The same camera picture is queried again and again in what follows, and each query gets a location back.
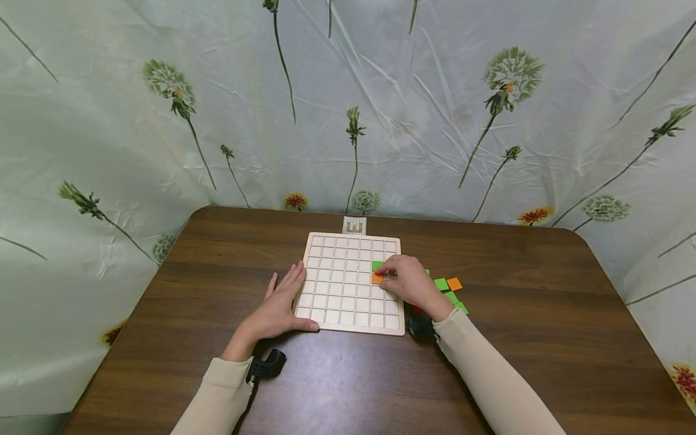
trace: black object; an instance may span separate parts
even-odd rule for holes
[[[433,320],[424,311],[409,317],[409,332],[417,341],[431,340],[435,336]]]
[[[246,380],[276,377],[280,374],[286,361],[287,357],[285,354],[277,349],[272,349],[265,360],[254,356],[254,359],[251,360],[251,367],[249,368],[249,374],[246,375]]]

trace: forearm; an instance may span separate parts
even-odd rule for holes
[[[466,382],[497,435],[565,434],[532,387],[463,311],[454,309],[433,325],[440,336],[440,349]]]

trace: curtain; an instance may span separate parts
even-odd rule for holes
[[[696,407],[695,23],[687,0],[4,1],[0,417],[74,406],[210,203],[574,231]]]

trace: right hand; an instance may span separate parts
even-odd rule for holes
[[[397,279],[383,280],[379,287],[396,293],[411,305],[421,307],[434,322],[442,322],[452,312],[452,302],[435,286],[418,258],[392,255],[374,272],[395,271]]]

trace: brown table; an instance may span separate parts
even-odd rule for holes
[[[470,318],[569,435],[696,433],[696,420],[587,244],[570,231],[367,218],[434,278],[459,277]],[[81,398],[63,435],[166,435],[210,359],[342,216],[211,207],[196,212]],[[262,347],[287,355],[240,434],[490,434],[434,344],[322,331]]]

